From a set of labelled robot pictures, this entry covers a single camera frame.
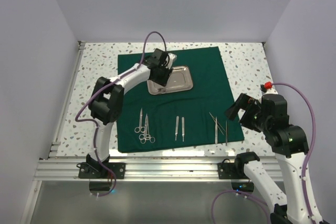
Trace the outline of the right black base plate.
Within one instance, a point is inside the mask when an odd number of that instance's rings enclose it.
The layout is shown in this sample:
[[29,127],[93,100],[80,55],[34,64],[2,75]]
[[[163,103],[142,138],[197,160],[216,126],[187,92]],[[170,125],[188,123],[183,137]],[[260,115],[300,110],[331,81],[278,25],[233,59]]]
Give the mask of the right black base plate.
[[220,162],[217,164],[219,179],[248,179],[244,173],[240,173],[234,163]]

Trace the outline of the green surgical cloth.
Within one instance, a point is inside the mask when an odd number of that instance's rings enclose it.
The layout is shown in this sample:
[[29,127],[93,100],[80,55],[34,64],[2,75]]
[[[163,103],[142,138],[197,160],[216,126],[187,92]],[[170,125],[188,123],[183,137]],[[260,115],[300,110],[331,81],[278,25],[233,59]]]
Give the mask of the green surgical cloth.
[[[238,119],[230,121],[225,111],[234,103],[221,53],[218,47],[178,50],[176,66],[187,66],[193,79],[193,88],[188,91],[151,95],[145,82],[124,95],[121,116],[117,120],[118,150],[121,153],[150,152],[180,147],[215,144],[215,122],[217,117],[225,129],[228,123],[228,142],[244,140]],[[141,144],[140,133],[134,129],[139,125],[140,109],[149,118],[149,132],[155,142]],[[179,116],[177,141],[175,122]],[[185,118],[185,139],[182,141],[182,117]],[[225,143],[224,135],[218,130],[218,143]]]

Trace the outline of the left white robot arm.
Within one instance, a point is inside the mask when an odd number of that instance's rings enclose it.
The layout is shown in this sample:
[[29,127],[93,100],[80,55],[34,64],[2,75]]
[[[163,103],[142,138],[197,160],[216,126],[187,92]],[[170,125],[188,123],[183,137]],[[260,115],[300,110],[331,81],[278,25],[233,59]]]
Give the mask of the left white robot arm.
[[112,126],[122,113],[124,95],[137,85],[148,80],[166,86],[177,55],[155,49],[149,56],[142,56],[127,71],[110,79],[97,80],[89,100],[92,119],[97,122],[93,135],[93,150],[87,154],[86,164],[97,178],[109,173],[109,142]]

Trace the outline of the thin steel tweezers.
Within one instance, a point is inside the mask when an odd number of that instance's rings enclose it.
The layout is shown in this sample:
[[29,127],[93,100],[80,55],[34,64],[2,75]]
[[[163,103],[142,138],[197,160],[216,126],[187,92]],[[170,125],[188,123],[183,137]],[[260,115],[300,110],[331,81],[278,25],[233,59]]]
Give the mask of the thin steel tweezers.
[[218,130],[224,135],[225,133],[225,129],[220,125],[220,123],[218,122],[218,119],[216,117],[214,117],[211,113],[209,113],[211,118],[213,119],[213,121],[215,122],[215,124],[217,125]]

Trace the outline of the stainless steel instrument tray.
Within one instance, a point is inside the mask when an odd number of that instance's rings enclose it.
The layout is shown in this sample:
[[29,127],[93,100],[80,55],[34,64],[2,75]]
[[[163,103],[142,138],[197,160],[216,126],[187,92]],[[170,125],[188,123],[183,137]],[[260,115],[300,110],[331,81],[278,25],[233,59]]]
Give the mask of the stainless steel instrument tray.
[[150,80],[147,81],[147,86],[151,95],[183,92],[193,88],[193,79],[189,67],[177,66],[173,67],[172,74],[165,87]]

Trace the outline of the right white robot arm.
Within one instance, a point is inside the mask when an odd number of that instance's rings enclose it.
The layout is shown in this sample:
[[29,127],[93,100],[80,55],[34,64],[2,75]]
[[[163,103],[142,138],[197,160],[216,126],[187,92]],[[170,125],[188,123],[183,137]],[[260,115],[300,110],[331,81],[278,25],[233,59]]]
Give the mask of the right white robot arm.
[[307,158],[309,146],[304,130],[289,123],[287,101],[266,93],[260,99],[244,93],[225,114],[233,120],[244,110],[241,126],[264,134],[280,166],[284,190],[264,171],[255,152],[238,154],[231,164],[240,178],[250,179],[269,208],[269,223],[325,223],[314,199]]

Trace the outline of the aluminium rail frame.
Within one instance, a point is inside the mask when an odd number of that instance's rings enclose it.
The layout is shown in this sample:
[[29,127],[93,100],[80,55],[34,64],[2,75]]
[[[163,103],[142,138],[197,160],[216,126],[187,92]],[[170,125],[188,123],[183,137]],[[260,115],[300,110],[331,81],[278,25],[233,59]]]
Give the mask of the aluminium rail frame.
[[[84,160],[89,150],[90,123],[74,121],[76,112],[88,98],[92,83],[100,74],[116,74],[118,55],[140,54],[143,45],[137,42],[81,42],[77,70],[49,156],[39,161],[34,180],[37,185],[46,181],[73,181],[80,179],[77,163]],[[246,91],[250,96],[261,94],[259,85],[271,80],[264,47],[260,42],[170,42],[168,50],[189,52],[192,49],[219,49],[233,96]],[[128,182],[215,182],[219,175],[217,163],[225,157],[233,158],[243,151],[253,151],[261,159],[266,174],[282,181],[274,154],[259,133],[244,132],[244,141],[174,148],[152,153],[122,154],[117,149],[117,130],[112,129],[110,155],[113,162],[125,163]]]

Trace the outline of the steel forceps with ring handles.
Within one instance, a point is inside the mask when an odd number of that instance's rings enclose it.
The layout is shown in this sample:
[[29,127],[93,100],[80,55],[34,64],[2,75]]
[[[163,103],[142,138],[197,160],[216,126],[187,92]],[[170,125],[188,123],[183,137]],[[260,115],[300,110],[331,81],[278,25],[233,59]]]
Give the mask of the steel forceps with ring handles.
[[154,143],[155,137],[151,136],[149,132],[149,118],[148,115],[145,116],[145,124],[144,124],[144,132],[140,134],[139,140],[141,144],[145,144],[146,142]]

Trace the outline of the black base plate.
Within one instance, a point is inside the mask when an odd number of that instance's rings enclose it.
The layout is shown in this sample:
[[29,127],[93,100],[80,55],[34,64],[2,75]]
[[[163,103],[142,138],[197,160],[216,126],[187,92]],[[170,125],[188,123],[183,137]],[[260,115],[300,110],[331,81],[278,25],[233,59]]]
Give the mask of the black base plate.
[[[124,179],[125,163],[103,163],[109,170],[113,171],[116,179]],[[99,163],[90,166],[86,162],[76,165],[79,169],[78,177],[80,179],[106,179],[110,178],[109,171],[103,168]]]
[[248,179],[244,173],[240,173],[234,163],[220,162],[217,164],[219,179]]

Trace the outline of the steel scalpel handle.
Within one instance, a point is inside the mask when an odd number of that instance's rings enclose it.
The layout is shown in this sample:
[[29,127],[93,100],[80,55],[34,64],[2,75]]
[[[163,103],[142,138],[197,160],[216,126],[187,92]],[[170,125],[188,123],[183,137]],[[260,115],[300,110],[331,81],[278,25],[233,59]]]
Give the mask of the steel scalpel handle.
[[182,121],[182,123],[181,123],[181,125],[182,125],[182,141],[184,142],[184,139],[185,139],[185,118],[182,117],[181,121]]
[[177,141],[178,131],[179,131],[179,116],[176,116],[176,122],[175,122],[175,141]]

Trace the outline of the steel ring-handled scissors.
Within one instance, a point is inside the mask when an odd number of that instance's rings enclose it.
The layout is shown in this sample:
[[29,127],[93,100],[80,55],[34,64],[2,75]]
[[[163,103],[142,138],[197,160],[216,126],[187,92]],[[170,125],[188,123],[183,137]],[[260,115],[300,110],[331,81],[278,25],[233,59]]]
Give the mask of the steel ring-handled scissors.
[[147,127],[145,126],[143,128],[143,131],[141,132],[141,134],[139,135],[139,140],[141,141],[147,141],[150,139],[150,134],[148,133]]
[[142,125],[142,121],[143,121],[143,110],[140,109],[139,125],[134,129],[135,133],[144,133],[145,132],[145,127]]

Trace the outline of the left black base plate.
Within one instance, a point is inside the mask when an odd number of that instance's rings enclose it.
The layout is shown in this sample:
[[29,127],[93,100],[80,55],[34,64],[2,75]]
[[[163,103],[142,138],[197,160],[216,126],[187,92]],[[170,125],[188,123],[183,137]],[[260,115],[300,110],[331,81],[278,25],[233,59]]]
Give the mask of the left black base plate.
[[[103,163],[109,170],[113,171],[116,179],[124,179],[125,163]],[[80,179],[106,179],[110,178],[109,171],[103,168],[99,163],[90,166],[86,162],[76,165],[79,169],[78,177]]]

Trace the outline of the dark steel tweezers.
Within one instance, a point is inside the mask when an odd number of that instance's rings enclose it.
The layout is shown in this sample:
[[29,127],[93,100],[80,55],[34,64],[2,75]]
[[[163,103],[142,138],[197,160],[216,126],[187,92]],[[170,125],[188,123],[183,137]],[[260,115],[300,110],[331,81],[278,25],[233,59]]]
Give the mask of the dark steel tweezers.
[[228,123],[225,121],[225,145],[228,145]]

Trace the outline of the broad steel tweezers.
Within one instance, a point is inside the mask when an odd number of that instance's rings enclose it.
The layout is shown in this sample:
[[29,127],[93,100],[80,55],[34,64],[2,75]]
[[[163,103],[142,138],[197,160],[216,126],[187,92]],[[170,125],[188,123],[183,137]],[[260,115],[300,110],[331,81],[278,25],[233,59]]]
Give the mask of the broad steel tweezers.
[[215,118],[215,144],[218,144],[218,123],[217,123],[217,117]]

